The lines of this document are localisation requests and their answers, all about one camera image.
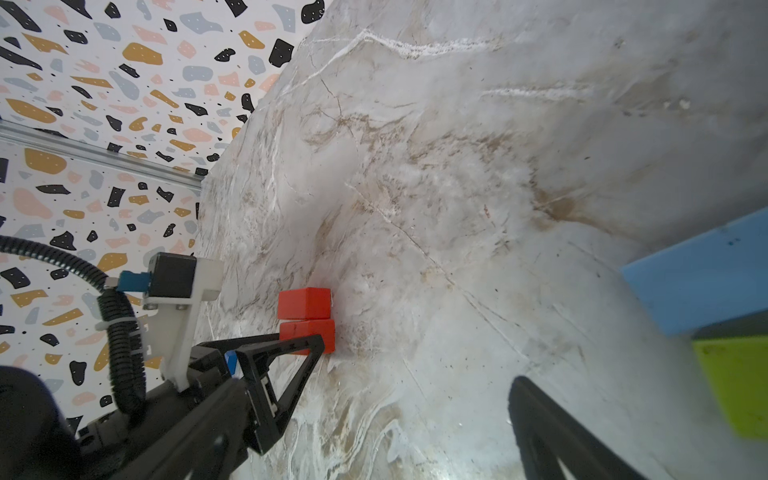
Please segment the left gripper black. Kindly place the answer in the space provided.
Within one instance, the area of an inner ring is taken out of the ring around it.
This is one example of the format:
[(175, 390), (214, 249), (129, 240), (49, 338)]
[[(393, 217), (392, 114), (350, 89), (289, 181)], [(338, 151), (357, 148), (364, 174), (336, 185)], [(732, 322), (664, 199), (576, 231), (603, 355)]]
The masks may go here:
[[(233, 379), (225, 353), (237, 355)], [(248, 457), (284, 436), (324, 353), (319, 335), (281, 340), (278, 333), (201, 342), (192, 349), (190, 386), (169, 381), (151, 390), (141, 412), (118, 410), (78, 432), (83, 479), (228, 479)]]

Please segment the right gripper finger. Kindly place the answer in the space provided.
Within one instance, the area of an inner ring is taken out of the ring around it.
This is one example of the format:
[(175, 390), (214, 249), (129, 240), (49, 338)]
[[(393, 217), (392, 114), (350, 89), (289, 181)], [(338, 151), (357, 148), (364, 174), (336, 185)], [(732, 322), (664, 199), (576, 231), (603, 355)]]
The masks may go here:
[(643, 477), (525, 376), (512, 382), (508, 411), (528, 479)]

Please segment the red block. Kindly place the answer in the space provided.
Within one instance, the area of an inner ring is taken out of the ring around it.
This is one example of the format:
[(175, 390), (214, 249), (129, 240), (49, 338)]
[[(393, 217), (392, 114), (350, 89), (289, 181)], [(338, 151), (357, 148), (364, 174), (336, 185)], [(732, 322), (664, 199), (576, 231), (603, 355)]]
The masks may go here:
[(279, 320), (325, 320), (332, 316), (332, 294), (328, 288), (308, 287), (279, 293)]
[(319, 335), (324, 344), (324, 354), (336, 350), (336, 324), (333, 319), (286, 321), (280, 324), (279, 339), (295, 340)]

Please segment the light blue block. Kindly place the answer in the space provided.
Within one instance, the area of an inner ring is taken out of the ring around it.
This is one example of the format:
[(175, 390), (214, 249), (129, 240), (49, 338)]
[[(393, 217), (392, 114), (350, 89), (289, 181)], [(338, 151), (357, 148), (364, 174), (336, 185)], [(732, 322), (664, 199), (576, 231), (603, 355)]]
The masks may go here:
[(621, 268), (666, 335), (767, 309), (767, 210), (761, 209)]

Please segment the lime green block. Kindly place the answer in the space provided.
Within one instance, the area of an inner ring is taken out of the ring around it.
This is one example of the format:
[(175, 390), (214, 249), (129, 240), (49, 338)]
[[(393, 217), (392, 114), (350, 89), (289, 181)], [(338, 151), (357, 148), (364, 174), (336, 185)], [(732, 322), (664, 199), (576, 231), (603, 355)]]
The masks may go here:
[(693, 349), (720, 410), (740, 437), (767, 438), (767, 337), (703, 338)]

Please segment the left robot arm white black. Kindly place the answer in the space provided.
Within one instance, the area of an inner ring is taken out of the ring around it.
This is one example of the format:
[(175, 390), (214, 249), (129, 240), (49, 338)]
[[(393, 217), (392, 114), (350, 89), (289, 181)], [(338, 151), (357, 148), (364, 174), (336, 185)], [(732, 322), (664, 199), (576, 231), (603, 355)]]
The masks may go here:
[(112, 411), (74, 430), (31, 372), (1, 370), (4, 479), (226, 479), (267, 453), (324, 353), (320, 335), (276, 334), (193, 347), (190, 386), (150, 391), (135, 415)]

